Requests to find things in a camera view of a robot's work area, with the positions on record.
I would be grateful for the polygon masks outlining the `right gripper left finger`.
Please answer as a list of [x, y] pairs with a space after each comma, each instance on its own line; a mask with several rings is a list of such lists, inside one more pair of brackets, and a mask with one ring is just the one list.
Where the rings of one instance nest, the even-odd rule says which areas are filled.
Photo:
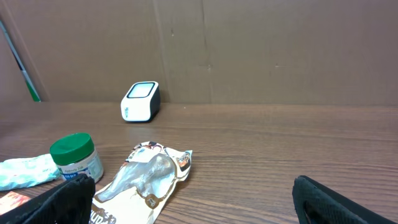
[[94, 194], [94, 179], [79, 174], [1, 215], [1, 224], [88, 224]]

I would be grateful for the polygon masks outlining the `orange white small box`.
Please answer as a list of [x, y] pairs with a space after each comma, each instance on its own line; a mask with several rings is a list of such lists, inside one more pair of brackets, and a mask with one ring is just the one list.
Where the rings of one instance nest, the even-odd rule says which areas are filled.
[[28, 202], [31, 198], [16, 192], [9, 192], [0, 199], [0, 215], [3, 215], [22, 204]]

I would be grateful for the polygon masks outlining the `brown white snack bag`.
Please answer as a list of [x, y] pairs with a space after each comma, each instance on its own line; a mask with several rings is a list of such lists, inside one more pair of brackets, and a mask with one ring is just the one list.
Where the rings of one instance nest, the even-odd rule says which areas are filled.
[[178, 182], [190, 172], [192, 151], [154, 141], [134, 146], [113, 180], [93, 197], [89, 222], [154, 223]]

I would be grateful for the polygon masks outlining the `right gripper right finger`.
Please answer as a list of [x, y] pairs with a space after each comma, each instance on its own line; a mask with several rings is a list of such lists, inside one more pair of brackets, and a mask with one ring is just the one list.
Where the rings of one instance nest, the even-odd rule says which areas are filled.
[[305, 175], [294, 180], [292, 197], [300, 224], [395, 224]]

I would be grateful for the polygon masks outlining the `green lid jar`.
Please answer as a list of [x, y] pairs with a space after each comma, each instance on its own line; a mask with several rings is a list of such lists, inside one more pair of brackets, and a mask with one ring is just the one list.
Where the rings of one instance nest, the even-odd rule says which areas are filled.
[[64, 180], [86, 174], [97, 183], [104, 174], [94, 142], [88, 133], [75, 133], [55, 141], [50, 155]]

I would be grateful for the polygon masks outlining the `teal snack packet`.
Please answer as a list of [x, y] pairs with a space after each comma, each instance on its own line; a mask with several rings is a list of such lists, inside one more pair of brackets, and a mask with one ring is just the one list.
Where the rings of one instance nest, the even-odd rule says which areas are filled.
[[1, 162], [1, 191], [33, 187], [53, 181], [60, 171], [50, 154]]

